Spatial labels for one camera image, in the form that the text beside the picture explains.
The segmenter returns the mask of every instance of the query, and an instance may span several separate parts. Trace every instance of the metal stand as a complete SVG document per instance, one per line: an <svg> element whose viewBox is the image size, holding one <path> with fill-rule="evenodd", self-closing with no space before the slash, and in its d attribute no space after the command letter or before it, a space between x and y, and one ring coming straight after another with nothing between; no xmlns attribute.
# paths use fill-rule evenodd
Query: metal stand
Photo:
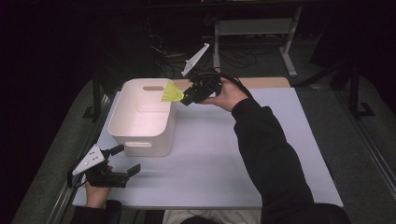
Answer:
<svg viewBox="0 0 396 224"><path fill-rule="evenodd" d="M215 24L215 49L213 53L213 66L220 72L219 60L219 36L220 35L270 35L287 34L288 39L284 47L280 47L283 61L291 77L297 76L297 72L291 62L289 49L291 41L300 18L302 7L297 7L293 18L286 19L262 19L262 20L230 20L218 21Z"/></svg>

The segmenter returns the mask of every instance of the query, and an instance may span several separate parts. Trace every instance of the person's arm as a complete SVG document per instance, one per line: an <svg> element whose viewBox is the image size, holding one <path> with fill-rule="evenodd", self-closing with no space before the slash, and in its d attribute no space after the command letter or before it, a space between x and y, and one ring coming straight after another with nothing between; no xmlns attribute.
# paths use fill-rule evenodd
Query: person's arm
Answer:
<svg viewBox="0 0 396 224"><path fill-rule="evenodd" d="M106 223L106 219L115 206L120 209L120 202L110 202L107 200L111 188L97 188L85 184L87 193L86 206L76 206L71 224L100 224Z"/></svg>
<svg viewBox="0 0 396 224"><path fill-rule="evenodd" d="M232 112L241 156L262 196L262 222L277 223L312 205L300 161L271 109L248 98L231 81L222 79L221 83L221 94L202 104Z"/></svg>

